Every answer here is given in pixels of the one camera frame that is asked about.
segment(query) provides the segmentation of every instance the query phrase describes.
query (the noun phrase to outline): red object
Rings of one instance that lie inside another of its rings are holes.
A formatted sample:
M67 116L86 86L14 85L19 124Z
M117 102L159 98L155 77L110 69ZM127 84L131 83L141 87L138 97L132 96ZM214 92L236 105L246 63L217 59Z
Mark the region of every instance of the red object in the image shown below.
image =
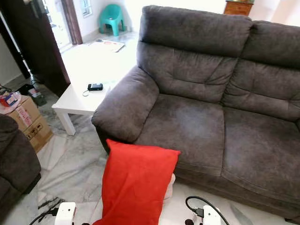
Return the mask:
M102 219L93 225L157 225L179 151L106 140Z
M15 98L13 93L8 93L7 95L0 96L0 103L5 107L12 106L18 99Z

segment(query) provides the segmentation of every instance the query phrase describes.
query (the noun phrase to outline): table leg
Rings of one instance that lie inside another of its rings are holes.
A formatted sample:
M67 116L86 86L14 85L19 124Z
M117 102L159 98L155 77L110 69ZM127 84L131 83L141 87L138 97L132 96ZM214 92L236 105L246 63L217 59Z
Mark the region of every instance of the table leg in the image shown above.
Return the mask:
M62 112L58 112L58 111L56 111L56 114L57 114L58 118L60 119L67 134L74 135L76 131L72 124L72 121L70 120L69 115L67 113L62 113Z

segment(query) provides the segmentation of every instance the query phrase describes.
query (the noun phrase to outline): sofa armrest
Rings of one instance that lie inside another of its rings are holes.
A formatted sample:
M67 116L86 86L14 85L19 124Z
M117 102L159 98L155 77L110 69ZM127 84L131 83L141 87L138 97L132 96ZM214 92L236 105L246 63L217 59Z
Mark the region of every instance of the sofa armrest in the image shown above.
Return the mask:
M2 155L17 132L18 124L16 121L9 116L0 114L0 155Z
M0 156L0 176L23 193L41 171L37 154L21 130Z
M134 67L108 93L92 117L97 130L116 139L134 142L154 106L159 89L142 69Z

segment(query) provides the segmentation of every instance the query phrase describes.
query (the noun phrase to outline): sofa backrest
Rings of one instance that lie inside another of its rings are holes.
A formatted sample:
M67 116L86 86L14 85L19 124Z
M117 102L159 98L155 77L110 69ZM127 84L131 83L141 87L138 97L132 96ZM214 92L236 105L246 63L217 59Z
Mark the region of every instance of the sofa backrest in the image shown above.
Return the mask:
M284 120L300 118L300 28L254 22L222 102Z
M252 24L241 15L146 6L137 65L161 93L217 103Z

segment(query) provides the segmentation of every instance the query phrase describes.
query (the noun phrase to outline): plastic stool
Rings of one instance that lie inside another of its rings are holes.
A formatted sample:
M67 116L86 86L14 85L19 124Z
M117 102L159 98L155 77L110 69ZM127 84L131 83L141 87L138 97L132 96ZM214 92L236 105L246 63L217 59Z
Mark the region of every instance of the plastic stool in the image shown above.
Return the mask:
M122 30L124 31L124 21L121 7L111 4L105 7L99 17L100 33L103 33L103 25L109 24L112 26L114 36L119 35L119 23L122 23Z

